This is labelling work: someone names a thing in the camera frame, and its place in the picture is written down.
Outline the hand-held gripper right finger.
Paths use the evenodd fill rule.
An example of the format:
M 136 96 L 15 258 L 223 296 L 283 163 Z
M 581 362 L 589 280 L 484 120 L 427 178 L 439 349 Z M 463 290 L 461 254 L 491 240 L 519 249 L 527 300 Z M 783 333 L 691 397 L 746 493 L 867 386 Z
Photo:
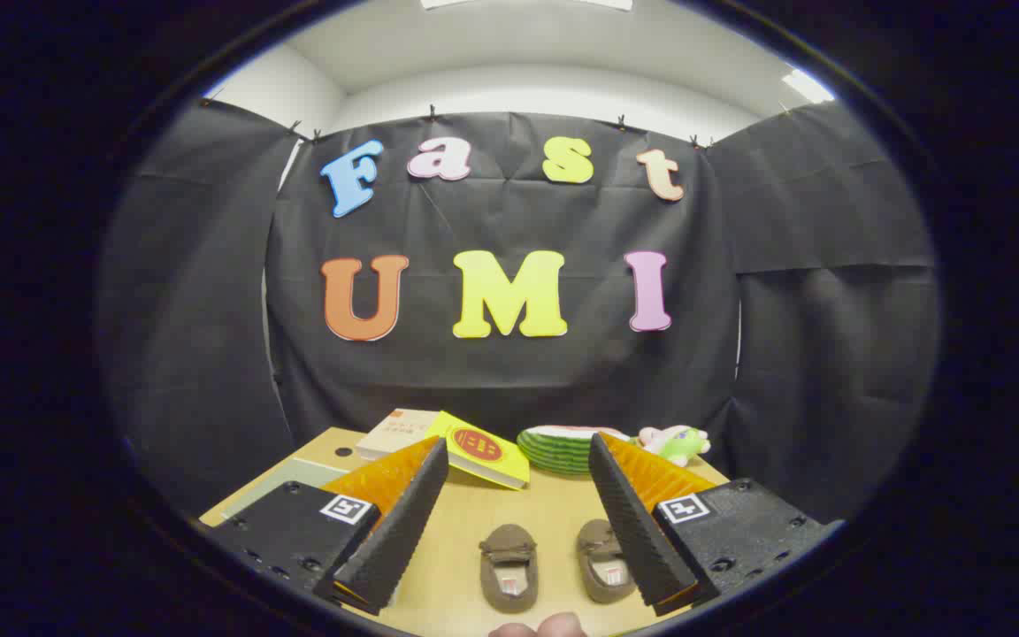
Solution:
M 658 616 L 759 586 L 844 525 L 760 481 L 716 485 L 606 433 L 592 438 L 589 468 L 640 597 Z

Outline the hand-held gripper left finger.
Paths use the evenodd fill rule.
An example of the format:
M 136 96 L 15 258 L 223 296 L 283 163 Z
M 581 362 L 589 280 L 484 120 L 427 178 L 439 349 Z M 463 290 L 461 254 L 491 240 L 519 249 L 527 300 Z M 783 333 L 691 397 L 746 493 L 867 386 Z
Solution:
M 379 614 L 391 602 L 448 477 L 428 438 L 311 487 L 283 480 L 209 536 L 280 589 Z

